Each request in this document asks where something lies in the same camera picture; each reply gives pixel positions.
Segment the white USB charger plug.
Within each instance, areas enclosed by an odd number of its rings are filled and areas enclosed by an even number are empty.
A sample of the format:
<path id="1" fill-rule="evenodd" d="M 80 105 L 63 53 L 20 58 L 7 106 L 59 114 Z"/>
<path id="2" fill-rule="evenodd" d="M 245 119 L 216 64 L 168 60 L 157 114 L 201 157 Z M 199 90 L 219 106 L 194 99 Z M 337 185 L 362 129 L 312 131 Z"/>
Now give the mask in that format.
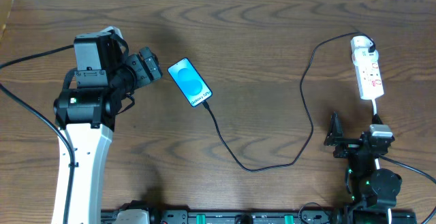
<path id="1" fill-rule="evenodd" d="M 375 49 L 375 44 L 371 38 L 364 35 L 353 37 L 350 41 L 352 49 L 352 63 L 359 66 L 367 61 L 378 60 L 379 53 Z"/>

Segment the blue Samsung Galaxy smartphone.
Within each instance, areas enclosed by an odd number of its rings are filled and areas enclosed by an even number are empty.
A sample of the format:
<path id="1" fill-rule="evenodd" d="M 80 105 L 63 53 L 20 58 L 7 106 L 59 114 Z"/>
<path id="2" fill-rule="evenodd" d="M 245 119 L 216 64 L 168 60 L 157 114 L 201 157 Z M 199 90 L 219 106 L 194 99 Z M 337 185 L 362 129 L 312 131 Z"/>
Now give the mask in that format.
<path id="1" fill-rule="evenodd" d="M 191 107 L 196 107 L 213 96 L 212 90 L 188 58 L 169 66 L 168 73 Z"/>

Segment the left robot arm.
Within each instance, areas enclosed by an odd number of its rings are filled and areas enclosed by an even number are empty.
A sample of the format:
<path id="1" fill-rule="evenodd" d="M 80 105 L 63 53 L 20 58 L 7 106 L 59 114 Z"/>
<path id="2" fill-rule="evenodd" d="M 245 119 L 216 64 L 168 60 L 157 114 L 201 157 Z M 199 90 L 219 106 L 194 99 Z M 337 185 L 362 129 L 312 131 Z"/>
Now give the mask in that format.
<path id="1" fill-rule="evenodd" d="M 54 101 L 59 173 L 52 223 L 100 223 L 104 169 L 124 99 L 162 77 L 147 47 L 130 54 L 121 31 L 107 27 L 74 40 L 77 67 Z"/>

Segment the brown cardboard panel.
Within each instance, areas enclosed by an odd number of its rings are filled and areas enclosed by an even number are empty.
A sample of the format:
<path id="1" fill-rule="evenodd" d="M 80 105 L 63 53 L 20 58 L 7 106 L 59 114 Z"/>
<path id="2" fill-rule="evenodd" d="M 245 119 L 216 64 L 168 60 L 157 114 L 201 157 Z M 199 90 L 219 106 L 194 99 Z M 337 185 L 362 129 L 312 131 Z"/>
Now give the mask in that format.
<path id="1" fill-rule="evenodd" d="M 0 39 L 3 38 L 14 0 L 0 0 Z"/>

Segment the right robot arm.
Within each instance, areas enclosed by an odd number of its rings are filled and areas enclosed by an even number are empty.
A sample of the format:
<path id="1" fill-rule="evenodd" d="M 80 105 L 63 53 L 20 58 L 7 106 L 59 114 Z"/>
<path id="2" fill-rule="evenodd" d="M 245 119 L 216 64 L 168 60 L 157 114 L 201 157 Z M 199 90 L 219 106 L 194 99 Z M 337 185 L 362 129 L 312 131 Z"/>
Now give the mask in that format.
<path id="1" fill-rule="evenodd" d="M 391 223 L 391 208 L 401 190 L 402 178 L 391 170 L 381 168 L 378 159 L 388 152 L 394 142 L 393 132 L 378 115 L 372 118 L 368 131 L 358 139 L 344 137 L 335 112 L 324 145 L 333 146 L 333 157 L 347 159 L 345 188 L 352 202 L 336 209 L 331 223 Z"/>

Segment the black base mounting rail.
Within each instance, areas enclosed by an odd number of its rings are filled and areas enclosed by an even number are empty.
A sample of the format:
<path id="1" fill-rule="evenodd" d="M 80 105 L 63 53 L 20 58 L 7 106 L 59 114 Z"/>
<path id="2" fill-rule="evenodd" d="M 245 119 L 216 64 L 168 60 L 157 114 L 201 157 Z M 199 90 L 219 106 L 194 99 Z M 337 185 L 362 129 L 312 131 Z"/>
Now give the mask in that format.
<path id="1" fill-rule="evenodd" d="M 132 201 L 117 210 L 101 211 L 102 223 L 160 223 L 160 224 L 328 224 L 342 223 L 331 211 L 303 207 L 300 210 L 281 212 L 245 211 L 190 211 L 187 209 L 158 209 L 143 202 Z"/>

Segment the white power strip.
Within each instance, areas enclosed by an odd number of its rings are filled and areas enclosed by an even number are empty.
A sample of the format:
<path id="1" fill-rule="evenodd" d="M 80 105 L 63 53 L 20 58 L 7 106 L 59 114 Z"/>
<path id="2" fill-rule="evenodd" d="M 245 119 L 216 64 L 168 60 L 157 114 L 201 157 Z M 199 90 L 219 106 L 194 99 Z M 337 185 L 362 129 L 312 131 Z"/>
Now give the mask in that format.
<path id="1" fill-rule="evenodd" d="M 381 97 L 384 94 L 384 88 L 378 60 L 367 61 L 354 67 L 360 98 L 363 100 L 373 100 Z"/>

